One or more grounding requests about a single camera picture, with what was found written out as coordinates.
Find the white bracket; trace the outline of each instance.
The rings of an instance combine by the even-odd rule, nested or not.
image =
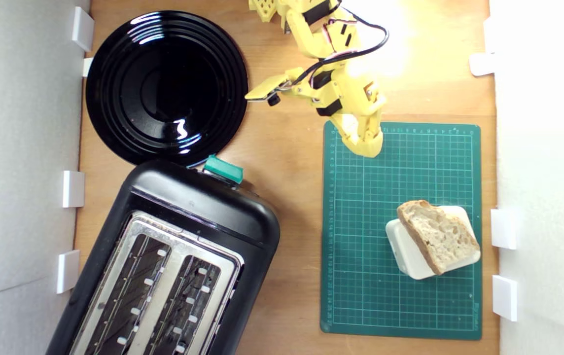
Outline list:
[[[468,59],[471,73],[474,76],[482,76],[492,74],[496,71],[496,48],[498,45],[498,31],[496,30],[496,22],[490,16],[483,22],[483,37],[486,47],[485,53],[474,53]]]
[[[72,28],[72,40],[85,52],[91,51],[93,42],[93,18],[77,6],[74,8],[74,27]]]
[[[73,288],[78,281],[80,251],[72,250],[59,255],[59,270],[56,280],[56,293],[62,294]]]
[[[84,206],[84,173],[63,171],[63,207]]]
[[[492,312],[517,321],[518,285],[514,280],[499,275],[492,276]]]
[[[517,248],[516,216],[508,210],[490,210],[492,245],[497,248]]]
[[[93,62],[93,57],[85,58],[83,60],[83,78],[89,75],[89,68],[91,67],[91,62]]]

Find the black plate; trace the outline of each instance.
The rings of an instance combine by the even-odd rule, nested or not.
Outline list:
[[[148,13],[100,46],[87,110],[100,139],[133,164],[162,158],[194,166],[241,125],[247,71],[230,36],[181,11]]]

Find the white wall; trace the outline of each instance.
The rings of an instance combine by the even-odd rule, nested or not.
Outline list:
[[[0,354],[43,353],[69,296],[55,294],[55,272],[74,236],[61,188],[78,165],[77,4],[88,11],[89,0],[0,1]]]
[[[501,38],[495,73],[498,207],[513,211],[518,322],[501,319],[503,355],[564,354],[564,2],[491,0]]]

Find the bread crust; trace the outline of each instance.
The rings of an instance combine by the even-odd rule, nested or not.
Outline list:
[[[413,241],[416,242],[418,249],[420,250],[420,252],[422,252],[422,256],[424,256],[426,264],[429,265],[433,273],[436,275],[442,275],[443,273],[440,271],[437,265],[433,263],[431,252],[429,252],[427,245],[424,243],[424,240],[422,240],[422,236],[415,230],[415,228],[411,225],[411,221],[408,220],[404,215],[404,209],[406,209],[406,207],[416,204],[419,204],[422,207],[431,206],[431,204],[429,204],[429,202],[427,202],[426,200],[405,202],[404,204],[400,205],[396,211],[398,213],[398,219],[401,221],[402,225],[404,225],[405,229],[407,229],[407,232],[409,233]]]
[[[469,226],[465,225],[464,221],[462,221],[457,216],[447,215],[444,211],[442,211],[442,209],[429,204],[429,202],[427,202],[426,200],[409,201],[409,202],[405,202],[404,204],[398,207],[397,209],[398,219],[401,221],[402,225],[404,225],[405,229],[410,234],[413,241],[415,241],[416,245],[418,246],[418,249],[420,250],[422,256],[424,257],[424,260],[426,261],[426,264],[429,265],[429,267],[431,268],[434,274],[442,275],[446,270],[441,270],[440,265],[437,265],[433,261],[433,258],[431,257],[431,250],[429,249],[428,245],[426,245],[426,243],[424,242],[422,235],[420,235],[420,233],[415,229],[415,227],[413,227],[413,223],[411,222],[411,220],[409,220],[406,216],[405,211],[412,206],[418,206],[422,209],[434,210],[440,213],[440,215],[444,216],[444,218],[447,218],[451,222],[460,225],[460,227],[462,227],[465,231],[469,231],[470,228]],[[477,239],[471,233],[468,233],[467,242],[468,244],[472,245],[476,249],[481,249],[479,243],[477,242]]]

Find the white container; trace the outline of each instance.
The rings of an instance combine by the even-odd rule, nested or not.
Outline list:
[[[471,221],[468,219],[468,214],[465,209],[460,206],[440,206],[440,208],[447,215],[458,216],[462,221],[464,221],[464,224],[468,227],[470,232],[473,233],[473,227],[471,226]],[[389,244],[394,251],[394,256],[401,272],[416,280],[435,276],[433,270],[431,270],[429,265],[427,265],[426,260],[424,260],[424,256],[422,256],[422,252],[418,249],[418,245],[416,245],[416,242],[413,241],[413,238],[411,238],[407,229],[404,225],[402,225],[399,219],[389,221],[385,230],[388,234]],[[479,261],[480,258],[481,252],[478,251],[477,254],[472,256],[470,259],[449,265],[446,271],[448,272],[455,270],[456,268],[474,264]]]

